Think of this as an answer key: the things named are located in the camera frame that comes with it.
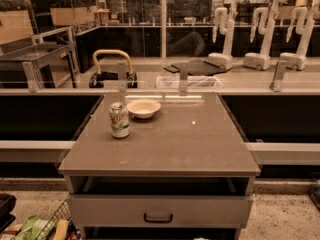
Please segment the clear plastic tray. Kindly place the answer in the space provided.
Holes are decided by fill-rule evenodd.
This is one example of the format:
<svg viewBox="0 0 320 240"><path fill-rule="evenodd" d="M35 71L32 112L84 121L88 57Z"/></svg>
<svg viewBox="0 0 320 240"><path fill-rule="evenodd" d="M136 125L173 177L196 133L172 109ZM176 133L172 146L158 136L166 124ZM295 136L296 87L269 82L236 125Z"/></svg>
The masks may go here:
<svg viewBox="0 0 320 240"><path fill-rule="evenodd" d="M178 88L180 78L178 76L157 76L155 87L159 89ZM187 78L188 88L215 88L223 84L215 76L189 76Z"/></svg>

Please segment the white parked robot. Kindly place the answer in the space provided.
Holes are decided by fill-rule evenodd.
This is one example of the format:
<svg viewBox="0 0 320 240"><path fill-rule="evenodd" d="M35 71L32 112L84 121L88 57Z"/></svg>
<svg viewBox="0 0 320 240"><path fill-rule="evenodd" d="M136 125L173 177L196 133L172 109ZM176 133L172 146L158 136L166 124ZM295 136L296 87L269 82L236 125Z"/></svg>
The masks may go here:
<svg viewBox="0 0 320 240"><path fill-rule="evenodd" d="M306 67L306 54L315 25L314 16L318 13L319 6L320 0L313 0L310 10L305 6L296 7L291 13L286 42L290 41L293 30L295 30L301 38L295 53L283 52L280 54L280 60L285 61L286 67L289 69L302 71Z"/></svg>
<svg viewBox="0 0 320 240"><path fill-rule="evenodd" d="M221 34L224 36L224 44L221 53L212 52L208 55L208 63L224 70L230 70L233 67L232 46L235 18L238 14L237 6L248 1L249 0L233 0L229 9L226 7L218 7L215 9L212 42L215 43L218 34Z"/></svg>
<svg viewBox="0 0 320 240"><path fill-rule="evenodd" d="M265 71L270 67L270 49L273 39L275 18L279 14L279 5L287 4L288 0L273 0L271 7L258 7L253 12L250 42L254 41L256 33L263 36L259 53L249 52L245 55L243 66L258 71Z"/></svg>

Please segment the green white soda can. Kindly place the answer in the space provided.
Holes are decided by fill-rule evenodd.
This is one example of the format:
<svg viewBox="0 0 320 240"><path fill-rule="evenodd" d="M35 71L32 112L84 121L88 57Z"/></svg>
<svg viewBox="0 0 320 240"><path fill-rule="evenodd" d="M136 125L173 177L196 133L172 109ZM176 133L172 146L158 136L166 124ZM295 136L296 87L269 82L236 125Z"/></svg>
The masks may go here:
<svg viewBox="0 0 320 240"><path fill-rule="evenodd" d="M109 115L111 120L112 136L125 138L129 135L129 115L124 103L114 102L110 105Z"/></svg>

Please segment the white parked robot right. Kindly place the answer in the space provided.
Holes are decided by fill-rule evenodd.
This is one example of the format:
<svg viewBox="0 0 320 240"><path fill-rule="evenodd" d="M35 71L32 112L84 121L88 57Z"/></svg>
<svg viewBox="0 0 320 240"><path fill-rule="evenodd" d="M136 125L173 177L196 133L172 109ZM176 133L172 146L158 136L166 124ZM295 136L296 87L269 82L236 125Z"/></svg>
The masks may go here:
<svg viewBox="0 0 320 240"><path fill-rule="evenodd" d="M315 25L314 16L318 13L319 6L320 0L313 0L310 10L305 6L296 7L291 13L286 42L290 41L293 30L295 30L301 38L295 53L283 52L280 54L280 60L285 61L286 67L289 69L302 71L306 67L306 54Z"/></svg>

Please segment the yellow item in basket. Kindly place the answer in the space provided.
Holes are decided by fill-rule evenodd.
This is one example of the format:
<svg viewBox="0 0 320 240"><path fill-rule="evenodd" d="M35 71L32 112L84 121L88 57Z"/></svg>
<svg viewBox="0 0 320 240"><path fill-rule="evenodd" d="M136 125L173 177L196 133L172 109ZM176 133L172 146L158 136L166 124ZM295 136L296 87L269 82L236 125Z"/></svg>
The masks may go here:
<svg viewBox="0 0 320 240"><path fill-rule="evenodd" d="M68 232L69 222L61 219L58 221L56 226L55 235L52 240L65 240Z"/></svg>

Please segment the green snack bag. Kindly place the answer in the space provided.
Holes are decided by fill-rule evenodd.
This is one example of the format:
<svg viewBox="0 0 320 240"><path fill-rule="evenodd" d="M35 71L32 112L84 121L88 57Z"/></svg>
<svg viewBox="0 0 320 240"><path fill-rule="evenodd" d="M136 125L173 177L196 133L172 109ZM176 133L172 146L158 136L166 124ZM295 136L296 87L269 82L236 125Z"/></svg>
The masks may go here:
<svg viewBox="0 0 320 240"><path fill-rule="evenodd" d="M46 240L55 225L55 220L32 216L21 226L13 240Z"/></svg>

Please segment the grey counter cabinet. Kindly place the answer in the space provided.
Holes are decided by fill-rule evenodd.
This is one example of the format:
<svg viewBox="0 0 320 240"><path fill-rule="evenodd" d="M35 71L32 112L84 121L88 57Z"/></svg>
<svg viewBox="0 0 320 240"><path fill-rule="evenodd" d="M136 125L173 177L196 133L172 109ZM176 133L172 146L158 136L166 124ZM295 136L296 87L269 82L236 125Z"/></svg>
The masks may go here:
<svg viewBox="0 0 320 240"><path fill-rule="evenodd" d="M69 196L250 196L260 170L214 93L161 93L149 120L131 119L115 139L109 93L59 167ZM86 240L237 240L241 228L79 227Z"/></svg>

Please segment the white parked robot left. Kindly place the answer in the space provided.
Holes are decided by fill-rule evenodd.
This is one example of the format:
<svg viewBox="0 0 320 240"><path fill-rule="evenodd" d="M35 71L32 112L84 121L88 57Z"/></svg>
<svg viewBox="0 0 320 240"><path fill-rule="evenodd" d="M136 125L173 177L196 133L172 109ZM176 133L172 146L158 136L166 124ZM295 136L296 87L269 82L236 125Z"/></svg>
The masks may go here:
<svg viewBox="0 0 320 240"><path fill-rule="evenodd" d="M233 0L229 9L226 7L218 7L215 9L212 42L215 43L218 34L221 34L224 36L224 44L221 53L212 52L208 55L208 63L224 70L230 70L233 67L232 46L235 18L238 14L237 6L248 1L249 0Z"/></svg>

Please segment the black bin stack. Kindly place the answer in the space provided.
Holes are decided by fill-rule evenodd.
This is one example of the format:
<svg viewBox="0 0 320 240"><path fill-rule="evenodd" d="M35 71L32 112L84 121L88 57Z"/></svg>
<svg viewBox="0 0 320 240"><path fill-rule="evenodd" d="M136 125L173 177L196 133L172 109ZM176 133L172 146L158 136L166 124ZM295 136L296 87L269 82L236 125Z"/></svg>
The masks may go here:
<svg viewBox="0 0 320 240"><path fill-rule="evenodd" d="M0 193L0 233L2 233L14 220L11 214L16 205L16 197L7 193Z"/></svg>

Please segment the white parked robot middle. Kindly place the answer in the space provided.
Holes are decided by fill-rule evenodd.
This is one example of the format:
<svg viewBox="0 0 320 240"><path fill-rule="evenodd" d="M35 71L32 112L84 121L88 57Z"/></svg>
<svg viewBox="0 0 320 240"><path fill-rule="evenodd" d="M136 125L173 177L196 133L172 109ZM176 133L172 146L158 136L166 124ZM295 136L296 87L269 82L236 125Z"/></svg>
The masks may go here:
<svg viewBox="0 0 320 240"><path fill-rule="evenodd" d="M271 7L258 7L253 12L250 42L254 41L256 33L263 36L259 53L249 52L245 55L243 66L258 71L265 71L270 67L270 49L273 39L275 18L279 14L279 5L287 4L288 0L273 0Z"/></svg>

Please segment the grey metal table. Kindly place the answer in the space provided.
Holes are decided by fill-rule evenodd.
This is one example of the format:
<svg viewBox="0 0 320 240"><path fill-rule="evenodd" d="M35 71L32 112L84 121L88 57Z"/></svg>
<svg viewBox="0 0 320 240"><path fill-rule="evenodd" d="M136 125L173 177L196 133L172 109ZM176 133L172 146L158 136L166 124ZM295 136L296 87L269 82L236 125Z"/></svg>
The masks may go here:
<svg viewBox="0 0 320 240"><path fill-rule="evenodd" d="M68 81L76 88L78 74L72 44L44 42L0 56L1 88L27 88L30 80L40 88L59 88Z"/></svg>

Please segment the black floor mat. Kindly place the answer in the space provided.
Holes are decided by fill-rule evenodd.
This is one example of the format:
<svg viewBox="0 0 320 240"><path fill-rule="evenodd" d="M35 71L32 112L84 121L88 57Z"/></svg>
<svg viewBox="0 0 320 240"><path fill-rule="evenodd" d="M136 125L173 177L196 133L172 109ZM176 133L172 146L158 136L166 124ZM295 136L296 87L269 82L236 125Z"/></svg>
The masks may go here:
<svg viewBox="0 0 320 240"><path fill-rule="evenodd" d="M165 66L164 69L171 73L179 73L182 69L186 69L191 76L213 76L215 74L226 73L224 67L215 66L207 61L200 59L191 60L188 62L177 62Z"/></svg>

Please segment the white paper bowl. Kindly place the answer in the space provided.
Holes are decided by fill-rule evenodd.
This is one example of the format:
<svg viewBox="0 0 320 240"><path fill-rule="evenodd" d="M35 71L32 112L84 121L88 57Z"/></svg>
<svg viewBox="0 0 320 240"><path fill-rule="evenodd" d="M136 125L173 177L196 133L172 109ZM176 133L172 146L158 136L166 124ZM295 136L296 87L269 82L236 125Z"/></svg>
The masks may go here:
<svg viewBox="0 0 320 240"><path fill-rule="evenodd" d="M127 104L127 110L139 119L151 118L161 108L154 99L136 99Z"/></svg>

